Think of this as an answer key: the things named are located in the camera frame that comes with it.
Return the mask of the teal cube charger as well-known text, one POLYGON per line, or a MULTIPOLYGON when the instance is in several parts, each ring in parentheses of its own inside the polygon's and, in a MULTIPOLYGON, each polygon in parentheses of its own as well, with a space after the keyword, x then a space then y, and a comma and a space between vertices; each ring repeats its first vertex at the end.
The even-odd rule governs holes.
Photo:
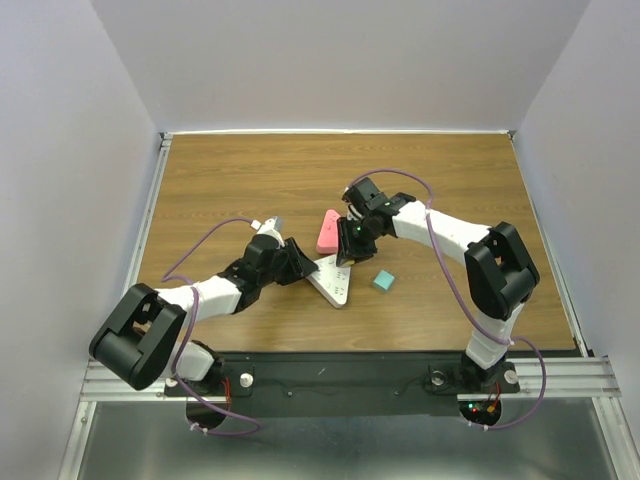
POLYGON ((386 270, 380 270, 378 274, 375 276, 372 285, 374 288, 382 291, 388 292, 390 288, 393 286, 395 282, 395 276, 386 270))

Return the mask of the white triangular power strip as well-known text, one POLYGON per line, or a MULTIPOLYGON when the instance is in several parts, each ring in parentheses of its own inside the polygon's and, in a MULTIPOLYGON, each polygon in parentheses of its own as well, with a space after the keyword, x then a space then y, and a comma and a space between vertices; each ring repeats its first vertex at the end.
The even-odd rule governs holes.
POLYGON ((317 270, 307 280, 332 305, 339 309, 346 305, 351 278, 351 267, 336 265, 336 255, 314 261, 317 270))

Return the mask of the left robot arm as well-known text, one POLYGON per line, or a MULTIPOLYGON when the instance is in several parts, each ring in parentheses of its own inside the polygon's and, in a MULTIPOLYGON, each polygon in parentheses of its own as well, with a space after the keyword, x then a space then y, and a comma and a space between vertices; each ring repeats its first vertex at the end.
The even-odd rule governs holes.
POLYGON ((222 384, 223 371, 215 364, 219 358, 197 341, 181 347, 182 329, 240 313, 265 287, 286 286, 317 270, 294 239, 279 242, 257 234, 242 257, 205 281, 159 290, 144 283, 130 287, 94 335, 89 354, 137 391, 172 374, 199 393, 213 393, 222 384))

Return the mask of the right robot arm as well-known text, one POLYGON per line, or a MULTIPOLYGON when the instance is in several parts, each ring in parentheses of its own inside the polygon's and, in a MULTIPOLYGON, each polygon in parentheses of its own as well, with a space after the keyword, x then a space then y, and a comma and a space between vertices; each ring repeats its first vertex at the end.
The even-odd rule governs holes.
POLYGON ((539 284, 540 275, 517 229, 466 222, 398 193, 345 192, 348 214, 337 221, 336 264, 351 266, 377 253, 383 236, 433 249, 445 279, 473 325, 462 356, 460 378, 482 390, 496 378, 515 320, 539 284))

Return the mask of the pink triangular power strip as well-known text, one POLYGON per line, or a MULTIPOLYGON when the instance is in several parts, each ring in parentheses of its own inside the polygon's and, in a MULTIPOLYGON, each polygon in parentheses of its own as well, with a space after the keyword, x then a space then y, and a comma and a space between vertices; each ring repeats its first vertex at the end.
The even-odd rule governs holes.
POLYGON ((340 213, 329 209, 325 212, 321 228, 316 240, 316 252, 321 255, 336 254, 338 251, 337 220, 340 213))

